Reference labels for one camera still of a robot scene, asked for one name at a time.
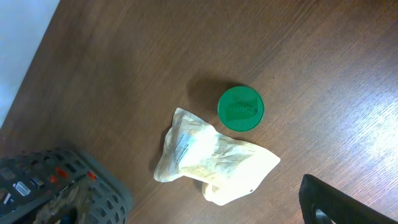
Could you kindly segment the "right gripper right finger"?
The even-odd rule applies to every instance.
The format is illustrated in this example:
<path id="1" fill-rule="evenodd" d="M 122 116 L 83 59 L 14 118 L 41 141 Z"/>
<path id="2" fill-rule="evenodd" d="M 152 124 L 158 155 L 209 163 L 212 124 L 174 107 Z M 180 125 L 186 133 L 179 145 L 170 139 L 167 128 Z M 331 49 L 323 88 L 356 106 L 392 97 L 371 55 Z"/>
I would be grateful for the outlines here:
<path id="1" fill-rule="evenodd" d="M 310 174 L 303 176 L 298 196 L 305 224 L 397 224 Z"/>

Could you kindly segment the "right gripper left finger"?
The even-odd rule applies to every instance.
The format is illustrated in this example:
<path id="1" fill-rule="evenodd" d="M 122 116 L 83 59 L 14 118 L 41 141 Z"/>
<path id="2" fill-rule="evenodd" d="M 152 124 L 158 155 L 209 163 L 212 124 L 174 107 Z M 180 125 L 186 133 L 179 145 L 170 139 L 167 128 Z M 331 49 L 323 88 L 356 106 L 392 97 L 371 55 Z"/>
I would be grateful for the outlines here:
<path id="1" fill-rule="evenodd" d="M 88 177 L 68 185 L 35 214 L 33 224 L 87 223 L 93 193 Z"/>

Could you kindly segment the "orange pasta package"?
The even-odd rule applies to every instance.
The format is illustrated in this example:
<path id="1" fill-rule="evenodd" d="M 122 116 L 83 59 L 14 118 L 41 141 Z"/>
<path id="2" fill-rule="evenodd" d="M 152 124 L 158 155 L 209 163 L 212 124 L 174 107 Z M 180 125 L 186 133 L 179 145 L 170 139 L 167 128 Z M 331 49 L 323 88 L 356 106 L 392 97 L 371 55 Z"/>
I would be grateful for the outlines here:
<path id="1" fill-rule="evenodd" d="M 60 177 L 62 177 L 62 178 L 64 178 L 64 179 L 66 179 L 66 178 L 68 177 L 68 173 L 67 173 L 66 171 L 62 170 L 62 169 L 59 168 L 59 167 L 57 167 L 57 168 L 55 169 L 55 172 L 56 172 Z M 87 175 L 89 178 L 91 178 L 92 180 L 94 180 L 94 181 L 97 180 L 97 176 L 95 176 L 95 174 L 94 174 L 92 171 L 88 171 L 88 172 L 86 173 L 86 175 Z M 50 181 L 50 183 L 52 183 L 52 184 L 56 184 L 56 183 L 58 182 L 58 179 L 57 179 L 57 177 L 56 177 L 55 175 L 51 175 L 51 176 L 49 177 L 49 181 Z"/>

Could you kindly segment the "blue cardboard box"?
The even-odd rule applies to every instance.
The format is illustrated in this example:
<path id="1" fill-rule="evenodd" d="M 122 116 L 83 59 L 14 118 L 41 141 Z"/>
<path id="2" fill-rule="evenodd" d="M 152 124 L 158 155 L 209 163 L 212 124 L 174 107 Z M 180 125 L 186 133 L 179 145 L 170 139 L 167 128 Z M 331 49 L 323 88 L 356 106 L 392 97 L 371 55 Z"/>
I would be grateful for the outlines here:
<path id="1" fill-rule="evenodd" d="M 26 197 L 31 193 L 30 188 L 28 188 L 23 182 L 19 181 L 16 184 L 13 184 L 12 187 L 16 190 L 16 192 L 23 196 Z M 2 203 L 5 205 L 11 205 L 15 202 L 15 196 L 11 193 L 9 193 L 7 190 L 2 189 L 1 193 L 3 194 L 2 196 Z"/>

